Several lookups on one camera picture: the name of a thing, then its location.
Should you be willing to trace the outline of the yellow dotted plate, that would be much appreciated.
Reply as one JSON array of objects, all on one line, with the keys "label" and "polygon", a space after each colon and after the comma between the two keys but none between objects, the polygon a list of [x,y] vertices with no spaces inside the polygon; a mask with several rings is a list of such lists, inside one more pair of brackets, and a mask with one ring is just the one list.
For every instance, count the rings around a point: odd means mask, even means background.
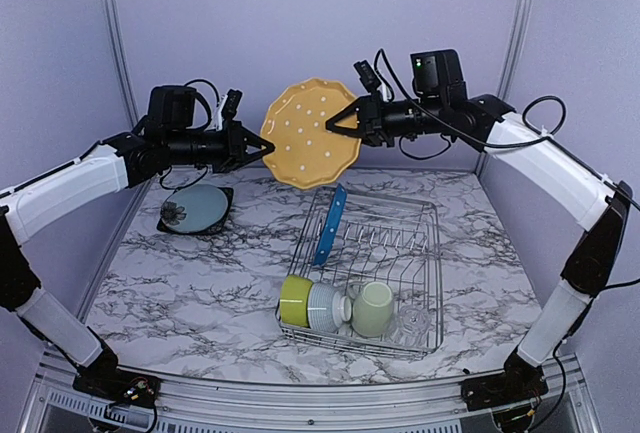
[{"label": "yellow dotted plate", "polygon": [[359,157],[361,141],[326,129],[356,96],[339,81],[310,78],[270,105],[260,136],[275,150],[263,158],[274,178],[301,190],[337,180]]}]

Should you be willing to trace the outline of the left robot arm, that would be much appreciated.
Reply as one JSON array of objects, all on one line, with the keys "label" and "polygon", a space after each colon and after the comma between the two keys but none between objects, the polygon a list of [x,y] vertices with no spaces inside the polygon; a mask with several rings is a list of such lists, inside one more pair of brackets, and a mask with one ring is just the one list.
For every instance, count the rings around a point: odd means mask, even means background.
[{"label": "left robot arm", "polygon": [[176,165],[240,169],[274,152],[274,145],[235,120],[219,130],[124,132],[96,142],[86,153],[1,193],[1,306],[87,370],[106,398],[125,391],[117,357],[51,293],[21,248],[36,233],[87,203],[133,188]]}]

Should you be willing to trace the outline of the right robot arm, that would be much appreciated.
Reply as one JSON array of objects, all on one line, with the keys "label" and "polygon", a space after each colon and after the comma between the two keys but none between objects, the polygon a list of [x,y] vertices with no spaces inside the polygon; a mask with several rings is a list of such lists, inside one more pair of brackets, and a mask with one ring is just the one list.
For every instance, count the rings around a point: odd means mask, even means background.
[{"label": "right robot arm", "polygon": [[633,204],[630,187],[611,183],[559,145],[552,133],[535,129],[490,94],[386,102],[372,93],[329,118],[326,127],[374,147],[421,134],[461,139],[520,172],[576,220],[583,234],[542,313],[505,361],[503,372],[468,379],[462,386],[469,403],[504,404],[543,392],[544,361],[575,333],[607,288]]}]

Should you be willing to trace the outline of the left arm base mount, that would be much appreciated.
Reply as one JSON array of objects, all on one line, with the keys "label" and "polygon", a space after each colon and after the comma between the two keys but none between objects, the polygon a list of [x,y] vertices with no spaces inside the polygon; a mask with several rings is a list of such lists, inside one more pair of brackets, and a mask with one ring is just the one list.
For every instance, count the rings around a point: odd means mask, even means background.
[{"label": "left arm base mount", "polygon": [[116,369],[109,374],[78,374],[73,381],[76,391],[109,400],[115,405],[133,405],[152,409],[161,380],[153,375]]}]

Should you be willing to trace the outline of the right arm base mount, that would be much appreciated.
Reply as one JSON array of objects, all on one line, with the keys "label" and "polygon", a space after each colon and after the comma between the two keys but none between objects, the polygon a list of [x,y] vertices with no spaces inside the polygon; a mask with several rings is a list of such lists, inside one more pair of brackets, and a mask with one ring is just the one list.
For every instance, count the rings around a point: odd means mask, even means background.
[{"label": "right arm base mount", "polygon": [[541,368],[511,368],[501,373],[467,378],[461,383],[461,397],[469,411],[536,399],[548,391]]}]

